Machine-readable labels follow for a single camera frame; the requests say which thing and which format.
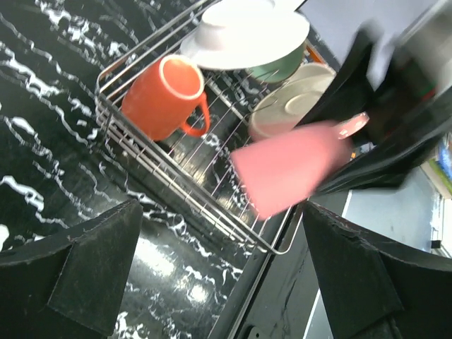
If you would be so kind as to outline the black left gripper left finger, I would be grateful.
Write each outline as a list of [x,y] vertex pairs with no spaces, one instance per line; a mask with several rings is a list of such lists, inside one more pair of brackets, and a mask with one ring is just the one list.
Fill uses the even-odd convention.
[[143,209],[128,200],[67,230],[1,252],[2,338],[114,332]]

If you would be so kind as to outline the green ceramic bowl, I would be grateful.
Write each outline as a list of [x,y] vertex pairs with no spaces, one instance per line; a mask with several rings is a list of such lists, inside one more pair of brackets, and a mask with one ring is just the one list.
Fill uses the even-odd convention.
[[299,68],[304,59],[306,47],[307,42],[304,41],[286,56],[268,64],[252,67],[247,69],[246,72],[253,79],[264,83],[278,83],[285,81]]

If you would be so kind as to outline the pink and cream plate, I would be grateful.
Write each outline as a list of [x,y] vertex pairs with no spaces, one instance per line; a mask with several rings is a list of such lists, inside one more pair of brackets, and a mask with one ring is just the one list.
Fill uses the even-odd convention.
[[319,101],[336,72],[320,63],[301,65],[280,88],[264,97],[249,117],[249,136],[253,141],[289,131]]

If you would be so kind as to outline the steel wire dish rack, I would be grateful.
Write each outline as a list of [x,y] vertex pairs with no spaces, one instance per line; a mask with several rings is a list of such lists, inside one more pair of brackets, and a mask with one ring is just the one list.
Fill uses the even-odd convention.
[[152,141],[120,110],[133,81],[159,58],[178,52],[209,6],[209,1],[190,5],[99,74],[97,122],[129,157],[206,223],[238,244],[285,254],[299,229],[301,207],[259,220],[230,162],[230,153],[251,141],[247,129],[253,108],[279,89],[279,83],[257,81],[243,70],[206,71],[211,125],[200,138],[178,130],[163,141]]

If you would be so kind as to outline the orange and white bowl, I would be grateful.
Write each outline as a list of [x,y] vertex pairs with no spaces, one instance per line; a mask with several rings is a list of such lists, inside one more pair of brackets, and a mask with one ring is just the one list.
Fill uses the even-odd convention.
[[325,59],[320,55],[318,50],[313,46],[310,41],[307,40],[307,52],[310,57],[310,59],[314,62],[321,63],[321,64],[327,64]]

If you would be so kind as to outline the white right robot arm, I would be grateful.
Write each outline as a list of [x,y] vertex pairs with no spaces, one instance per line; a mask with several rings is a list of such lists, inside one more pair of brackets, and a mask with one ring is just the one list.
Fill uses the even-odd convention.
[[352,144],[372,149],[328,175],[320,194],[396,189],[451,130],[451,2],[436,2],[394,39],[386,75],[373,88],[367,71],[378,38],[371,25],[357,31],[336,77],[301,120],[369,117]]

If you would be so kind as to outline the pink plastic cup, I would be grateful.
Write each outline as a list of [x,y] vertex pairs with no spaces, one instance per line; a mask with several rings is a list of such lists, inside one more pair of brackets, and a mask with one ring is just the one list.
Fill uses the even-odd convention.
[[310,197],[328,175],[350,161],[349,137],[368,121],[360,113],[339,124],[307,124],[234,150],[233,167],[258,219]]

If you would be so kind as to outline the white round plate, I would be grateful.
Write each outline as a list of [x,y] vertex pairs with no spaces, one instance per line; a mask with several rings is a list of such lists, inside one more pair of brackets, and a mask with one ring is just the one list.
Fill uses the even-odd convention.
[[203,69],[246,69],[285,57],[309,28],[302,14],[267,1],[220,1],[203,12],[180,52]]

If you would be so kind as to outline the orange mug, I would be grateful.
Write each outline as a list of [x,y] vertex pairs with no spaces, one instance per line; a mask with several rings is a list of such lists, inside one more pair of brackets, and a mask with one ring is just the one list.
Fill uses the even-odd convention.
[[182,129],[200,137],[210,128],[201,70],[190,59],[169,54],[149,66],[126,93],[121,111],[147,137],[161,141]]

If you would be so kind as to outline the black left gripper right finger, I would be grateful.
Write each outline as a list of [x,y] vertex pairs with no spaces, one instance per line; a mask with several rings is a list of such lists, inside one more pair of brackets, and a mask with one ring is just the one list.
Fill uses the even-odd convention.
[[451,260],[307,202],[302,217],[334,338],[450,338]]

